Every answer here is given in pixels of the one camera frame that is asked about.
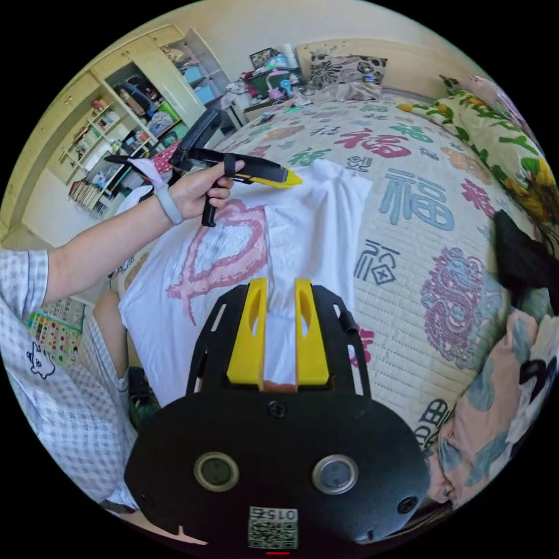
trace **pink heart drawing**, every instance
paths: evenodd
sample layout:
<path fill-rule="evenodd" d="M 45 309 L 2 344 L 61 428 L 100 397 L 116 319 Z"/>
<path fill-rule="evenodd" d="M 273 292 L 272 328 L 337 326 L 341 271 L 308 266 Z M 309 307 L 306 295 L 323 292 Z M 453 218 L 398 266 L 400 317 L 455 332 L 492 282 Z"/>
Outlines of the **pink heart drawing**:
<path fill-rule="evenodd" d="M 265 220 L 264 206 L 247 208 L 240 200 L 232 200 L 216 214 L 216 229 L 207 227 L 198 229 L 186 254 L 179 281 L 167 288 L 167 295 L 171 299 L 184 301 L 185 314 L 190 317 L 193 324 L 196 322 L 192 313 L 192 299 L 215 288 L 233 287 L 254 276 L 268 263 L 264 238 Z M 220 225 L 227 228 L 248 227 L 251 231 L 250 238 L 237 254 L 219 257 L 218 253 L 210 268 L 196 273 L 196 260 L 202 241 L 208 234 L 215 235 Z M 226 236 L 232 234 L 234 235 L 234 230 L 225 231 Z"/>

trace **screw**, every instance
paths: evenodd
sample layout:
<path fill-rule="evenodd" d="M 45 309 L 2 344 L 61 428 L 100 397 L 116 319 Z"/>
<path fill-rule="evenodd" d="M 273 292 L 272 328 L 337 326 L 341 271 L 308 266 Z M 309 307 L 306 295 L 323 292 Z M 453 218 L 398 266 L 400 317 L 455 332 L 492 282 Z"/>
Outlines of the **screw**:
<path fill-rule="evenodd" d="M 281 402 L 272 400 L 268 404 L 268 413 L 270 414 L 270 417 L 280 419 L 284 417 L 285 414 L 287 413 L 287 407 L 285 404 L 282 404 Z"/>
<path fill-rule="evenodd" d="M 406 497 L 405 499 L 402 499 L 402 501 L 400 501 L 400 504 L 398 505 L 398 512 L 400 514 L 407 514 L 414 509 L 417 503 L 417 497 Z"/>

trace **black cloth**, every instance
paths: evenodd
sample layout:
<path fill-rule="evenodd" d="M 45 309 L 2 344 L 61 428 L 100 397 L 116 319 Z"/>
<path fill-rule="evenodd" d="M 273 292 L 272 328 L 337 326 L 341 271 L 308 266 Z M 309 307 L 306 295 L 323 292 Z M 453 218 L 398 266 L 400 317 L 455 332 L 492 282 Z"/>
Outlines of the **black cloth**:
<path fill-rule="evenodd" d="M 511 291 L 512 304 L 516 306 L 527 289 L 547 288 L 553 313 L 559 315 L 559 260 L 521 231 L 505 211 L 499 210 L 493 221 L 497 279 Z"/>

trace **qr code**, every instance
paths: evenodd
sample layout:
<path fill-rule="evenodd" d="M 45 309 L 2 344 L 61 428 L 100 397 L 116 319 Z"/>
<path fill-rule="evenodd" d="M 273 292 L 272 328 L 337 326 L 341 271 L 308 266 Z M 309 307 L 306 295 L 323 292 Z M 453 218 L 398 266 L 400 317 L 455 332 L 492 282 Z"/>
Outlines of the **qr code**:
<path fill-rule="evenodd" d="M 256 549 L 297 549 L 298 527 L 293 519 L 273 514 L 286 509 L 252 508 L 249 518 L 249 547 Z"/>

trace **bedspread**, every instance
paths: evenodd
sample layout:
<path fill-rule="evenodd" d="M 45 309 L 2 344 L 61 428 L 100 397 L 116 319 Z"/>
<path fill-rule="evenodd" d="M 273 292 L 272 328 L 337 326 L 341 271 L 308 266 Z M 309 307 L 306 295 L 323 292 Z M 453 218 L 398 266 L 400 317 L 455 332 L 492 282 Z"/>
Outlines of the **bedspread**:
<path fill-rule="evenodd" d="M 325 158 L 373 182 L 348 270 L 355 319 L 373 398 L 426 448 L 504 332 L 509 296 L 493 277 L 492 215 L 503 208 L 532 238 L 538 230 L 471 148 L 396 108 L 409 100 L 389 93 L 278 113 L 216 149 L 288 167 Z"/>

